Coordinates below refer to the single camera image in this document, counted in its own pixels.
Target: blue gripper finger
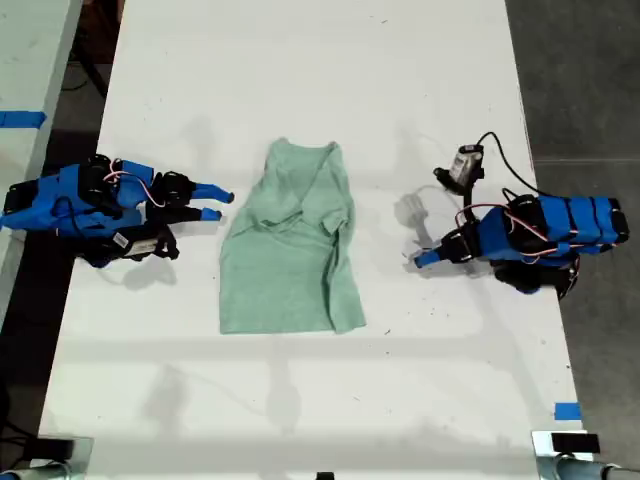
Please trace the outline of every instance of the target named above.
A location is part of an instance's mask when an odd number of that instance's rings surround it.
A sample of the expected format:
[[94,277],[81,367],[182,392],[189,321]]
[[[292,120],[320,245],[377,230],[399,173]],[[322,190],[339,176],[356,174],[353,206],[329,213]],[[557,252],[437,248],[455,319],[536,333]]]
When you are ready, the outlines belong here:
[[200,220],[202,220],[203,222],[217,222],[221,218],[222,213],[211,208],[203,208],[202,215],[200,216]]
[[425,265],[429,265],[431,263],[439,262],[440,260],[442,259],[440,258],[440,254],[438,253],[437,250],[428,250],[413,259],[413,261],[416,264],[416,267],[418,268],[422,268]]
[[191,194],[191,198],[211,198],[223,203],[231,203],[233,202],[234,195],[212,183],[196,183],[196,189]]

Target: red wire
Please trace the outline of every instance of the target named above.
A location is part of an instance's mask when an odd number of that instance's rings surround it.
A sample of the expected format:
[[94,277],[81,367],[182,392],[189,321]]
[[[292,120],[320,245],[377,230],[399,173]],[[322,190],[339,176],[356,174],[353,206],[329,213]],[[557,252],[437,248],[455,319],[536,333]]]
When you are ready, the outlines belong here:
[[460,216],[460,214],[465,210],[468,210],[470,208],[476,208],[476,207],[500,207],[500,208],[504,208],[507,211],[509,210],[509,207],[507,207],[502,203],[473,203],[471,205],[467,205],[466,207],[458,210],[458,213],[456,213],[455,220],[458,228],[460,228],[460,222],[458,221],[458,217]]

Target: black cable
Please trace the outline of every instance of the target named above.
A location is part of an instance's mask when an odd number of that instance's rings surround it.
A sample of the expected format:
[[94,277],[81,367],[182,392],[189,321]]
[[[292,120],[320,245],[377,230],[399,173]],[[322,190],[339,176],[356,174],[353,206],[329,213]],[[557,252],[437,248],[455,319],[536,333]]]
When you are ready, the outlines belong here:
[[518,197],[513,190],[507,187],[502,187],[502,196],[507,200],[507,203]]
[[522,178],[520,175],[518,175],[518,172],[516,172],[513,167],[511,166],[511,164],[509,163],[509,161],[507,160],[507,157],[504,154],[504,150],[502,149],[502,144],[500,143],[500,139],[498,138],[498,135],[495,134],[495,132],[487,132],[485,133],[482,137],[480,137],[480,140],[478,140],[478,142],[476,143],[476,145],[481,145],[482,141],[487,138],[487,137],[493,137],[493,139],[496,142],[496,145],[498,145],[498,150],[500,151],[500,156],[502,157],[502,161],[504,162],[504,164],[507,166],[507,168],[509,169],[509,171],[511,172],[511,174],[516,177],[518,180],[520,180],[520,182],[523,185],[526,185],[527,187],[529,187],[531,190],[533,190],[534,192],[536,192],[538,195],[543,195],[545,197],[557,197],[557,195],[551,195],[549,193],[545,193],[542,190],[538,190],[536,187],[534,187],[533,185],[529,184],[524,178]]
[[33,433],[27,432],[26,430],[18,427],[15,423],[10,422],[9,420],[4,421],[4,426],[9,427],[11,430],[26,435],[28,438],[37,438]]
[[89,84],[89,80],[85,80],[80,85],[76,85],[75,87],[62,87],[61,90],[63,92],[75,92],[80,90],[81,88],[86,87]]
[[22,437],[14,437],[14,438],[2,438],[0,439],[0,443],[10,443],[12,445],[18,445],[19,447],[24,447],[25,444],[22,442],[19,442],[18,440],[27,440],[26,438],[22,438]]
[[54,215],[54,210],[56,209],[56,207],[58,206],[58,203],[60,203],[60,200],[66,200],[67,201],[67,205],[69,206],[69,213],[71,214],[71,224],[73,225],[73,229],[76,231],[76,233],[82,237],[83,239],[87,240],[87,237],[84,236],[84,233],[82,233],[82,231],[78,228],[78,224],[76,223],[76,212],[73,209],[73,203],[71,202],[71,199],[69,197],[58,197],[56,199],[56,201],[53,204],[53,207],[51,207],[51,214]]

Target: white label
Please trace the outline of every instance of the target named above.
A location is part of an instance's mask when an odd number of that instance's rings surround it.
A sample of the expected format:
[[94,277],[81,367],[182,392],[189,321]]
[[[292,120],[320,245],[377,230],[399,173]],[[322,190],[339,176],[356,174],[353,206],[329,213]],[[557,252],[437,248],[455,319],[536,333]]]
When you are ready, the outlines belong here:
[[151,253],[156,249],[156,245],[158,244],[157,238],[152,238],[151,240],[140,240],[135,242],[131,247],[131,250],[127,252],[127,257],[132,257],[134,255],[141,255],[143,253]]
[[120,234],[119,232],[116,232],[116,234],[113,236],[113,241],[116,243],[116,245],[118,245],[120,248],[127,248],[127,245],[129,245],[129,240],[127,240],[124,235]]
[[453,165],[451,165],[451,168],[449,169],[449,175],[451,175],[451,178],[456,182],[460,181],[460,176],[462,175],[462,171],[467,163],[466,158],[466,156],[458,153],[453,159]]

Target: label sticker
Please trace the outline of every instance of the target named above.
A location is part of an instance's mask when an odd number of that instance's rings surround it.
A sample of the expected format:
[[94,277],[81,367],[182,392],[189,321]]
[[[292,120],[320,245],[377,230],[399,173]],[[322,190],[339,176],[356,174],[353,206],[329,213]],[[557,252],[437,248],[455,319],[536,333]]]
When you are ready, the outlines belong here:
[[120,248],[127,248],[127,245],[129,245],[129,240],[127,240],[125,236],[119,232],[116,232],[116,234],[113,236],[113,241]]
[[127,252],[127,257],[132,257],[134,255],[142,255],[143,253],[152,253],[156,249],[156,245],[158,244],[157,238],[152,238],[151,240],[140,240],[135,242],[131,247],[131,250]]

